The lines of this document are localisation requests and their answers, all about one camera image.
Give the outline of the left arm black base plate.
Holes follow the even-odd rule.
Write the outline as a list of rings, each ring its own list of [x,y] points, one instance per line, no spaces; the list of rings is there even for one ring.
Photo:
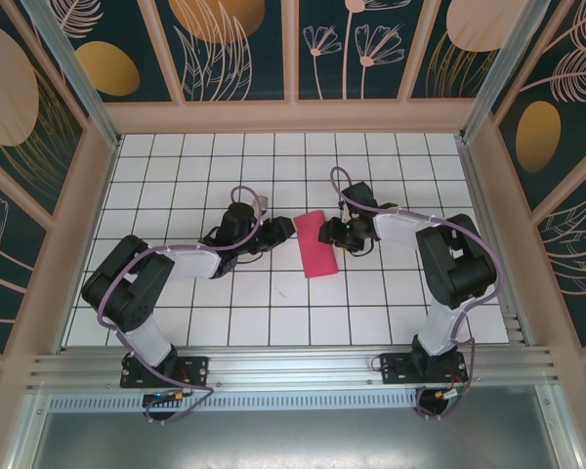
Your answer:
[[[179,357],[164,360],[155,368],[161,374],[182,382],[184,385],[205,386],[208,373],[207,357]],[[122,389],[163,389],[171,388],[167,380],[151,374],[135,357],[130,354],[122,359],[119,386]]]

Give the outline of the long aluminium mounting rail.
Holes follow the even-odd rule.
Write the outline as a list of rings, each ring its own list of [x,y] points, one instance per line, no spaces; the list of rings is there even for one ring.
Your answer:
[[[378,388],[378,357],[401,346],[181,347],[182,356],[209,360],[208,386],[220,391],[291,391]],[[74,347],[34,359],[27,390],[45,393],[116,392],[119,347]],[[540,385],[558,382],[546,347],[521,344],[478,347],[476,386]]]

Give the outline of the grey metal sheet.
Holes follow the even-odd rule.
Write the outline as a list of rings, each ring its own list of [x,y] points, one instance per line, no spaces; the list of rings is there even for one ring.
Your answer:
[[[17,469],[575,469],[533,405],[426,421],[413,411],[50,414]]]

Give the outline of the pink paper sheet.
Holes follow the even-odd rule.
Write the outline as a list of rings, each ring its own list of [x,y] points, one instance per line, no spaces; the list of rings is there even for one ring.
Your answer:
[[[318,239],[320,228],[325,221],[324,212],[321,210],[308,212],[293,219],[303,272],[307,279],[332,276],[339,272],[333,247]]]

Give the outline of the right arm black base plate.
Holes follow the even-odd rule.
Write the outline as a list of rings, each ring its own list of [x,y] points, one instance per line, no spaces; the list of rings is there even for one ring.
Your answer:
[[[379,356],[384,384],[447,384],[469,378],[464,355],[448,352],[442,356],[415,358],[413,353],[387,353]]]

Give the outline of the aluminium side rail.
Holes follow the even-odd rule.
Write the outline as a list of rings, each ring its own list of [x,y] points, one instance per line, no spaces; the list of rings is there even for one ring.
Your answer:
[[[502,267],[505,269],[505,280],[501,287],[499,301],[504,323],[508,321],[511,323],[511,325],[506,325],[509,331],[510,342],[512,344],[521,343],[525,346],[534,346],[533,334],[531,333],[523,311],[522,300],[518,296],[516,284],[511,276],[512,272],[506,266],[506,261],[508,260],[507,253],[501,232],[494,217],[490,197],[486,192],[486,187],[474,154],[469,146],[461,141],[457,142],[457,149],[465,171],[470,195],[473,198],[481,234],[501,259]]]

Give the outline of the aluminium frame post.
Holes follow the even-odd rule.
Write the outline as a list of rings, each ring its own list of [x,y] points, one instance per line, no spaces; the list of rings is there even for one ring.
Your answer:
[[[534,32],[542,23],[550,3],[551,0],[525,0],[457,134],[457,142],[462,146],[468,146],[480,131]]]
[[[74,49],[56,22],[51,8],[45,0],[21,0],[31,21],[38,27],[41,37],[49,47],[53,57],[63,68],[81,103],[113,150],[118,147],[120,134],[105,109],[98,91],[94,88]]]

